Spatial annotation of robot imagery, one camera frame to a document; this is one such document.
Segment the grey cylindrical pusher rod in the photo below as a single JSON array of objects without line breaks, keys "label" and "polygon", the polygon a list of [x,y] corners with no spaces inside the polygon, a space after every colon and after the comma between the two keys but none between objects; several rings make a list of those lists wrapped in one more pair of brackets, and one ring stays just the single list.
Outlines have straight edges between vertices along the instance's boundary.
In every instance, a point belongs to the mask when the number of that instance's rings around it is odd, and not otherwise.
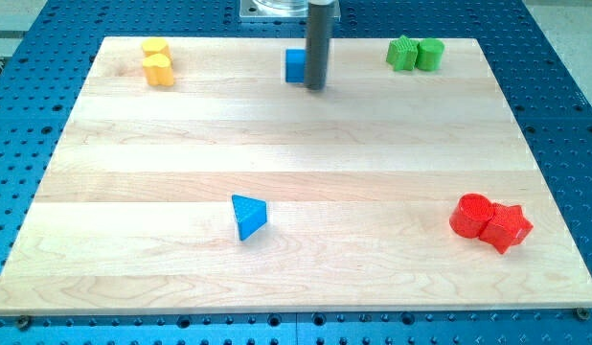
[{"label": "grey cylindrical pusher rod", "polygon": [[322,90],[326,85],[334,0],[307,2],[307,36],[304,85]]}]

